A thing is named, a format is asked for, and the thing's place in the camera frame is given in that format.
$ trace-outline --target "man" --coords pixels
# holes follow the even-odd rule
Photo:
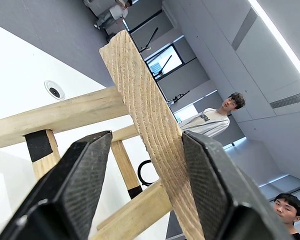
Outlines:
[[[125,19],[128,15],[128,8],[132,6],[132,0],[128,0],[126,3],[123,3],[121,0],[115,0],[117,3],[109,10],[105,11],[103,14],[98,16],[98,20],[94,24],[95,28],[104,28],[106,29],[112,25],[118,19]]]
[[[274,200],[274,211],[278,214],[291,236],[296,240],[300,240],[300,233],[294,226],[296,222],[300,221],[299,199],[289,193],[281,193]]]
[[[207,108],[203,112],[179,123],[182,131],[190,130],[208,137],[214,137],[230,124],[228,114],[244,107],[246,101],[241,93],[232,93],[219,109]]]

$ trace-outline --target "floor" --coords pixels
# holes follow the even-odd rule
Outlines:
[[[99,54],[106,37],[95,20],[82,0],[0,0],[0,27],[109,87]]]

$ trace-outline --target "wood grain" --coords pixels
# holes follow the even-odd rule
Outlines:
[[[97,226],[89,240],[133,240],[172,210],[160,180]]]
[[[112,142],[111,150],[120,169],[126,188],[130,190],[140,186],[123,142],[121,140]]]
[[[124,128],[121,128],[117,131],[112,133],[112,142],[119,141],[119,140],[127,140],[138,136],[139,133],[135,127],[135,125],[130,125]]]
[[[129,114],[116,87],[0,119],[0,148],[22,143],[24,135],[49,129],[55,134]]]
[[[119,32],[100,49],[100,54],[146,146],[186,238],[203,240],[186,172],[182,132],[128,32]]]
[[[32,163],[33,171],[37,180],[42,178],[60,161],[60,154],[54,132],[46,130],[46,134],[50,142],[52,153]]]

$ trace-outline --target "person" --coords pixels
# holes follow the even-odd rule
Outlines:
[[[118,19],[124,19],[127,17],[128,8],[133,4],[132,0],[128,0],[126,3],[122,2],[121,0],[115,0],[115,2],[117,3],[116,5],[98,16],[98,20],[94,24],[95,28],[99,30],[100,28],[106,29]]]
[[[214,137],[230,124],[228,114],[236,111],[246,104],[244,96],[239,92],[232,93],[220,106],[219,109],[207,108],[203,112],[179,123],[182,131],[192,131]]]
[[[291,236],[295,240],[300,240],[300,233],[294,226],[296,222],[300,221],[300,200],[290,193],[281,193],[274,199],[274,211]]]

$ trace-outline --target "black tape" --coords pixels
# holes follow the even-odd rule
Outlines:
[[[129,196],[131,199],[134,199],[136,196],[138,196],[140,193],[142,193],[142,187],[136,186],[134,188],[131,188],[128,190]]]
[[[46,130],[29,133],[24,137],[33,163],[53,153]]]

